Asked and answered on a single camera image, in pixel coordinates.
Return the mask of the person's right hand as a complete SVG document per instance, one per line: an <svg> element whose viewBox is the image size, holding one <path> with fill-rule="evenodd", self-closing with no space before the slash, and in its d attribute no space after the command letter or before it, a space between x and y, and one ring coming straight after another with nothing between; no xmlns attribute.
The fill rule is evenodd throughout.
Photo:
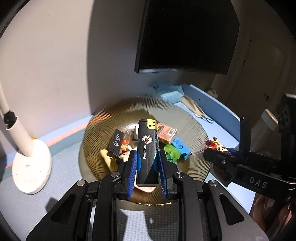
<svg viewBox="0 0 296 241"><path fill-rule="evenodd" d="M256 194L250 216L269 240L295 240L295 199L283 203Z"/></svg>

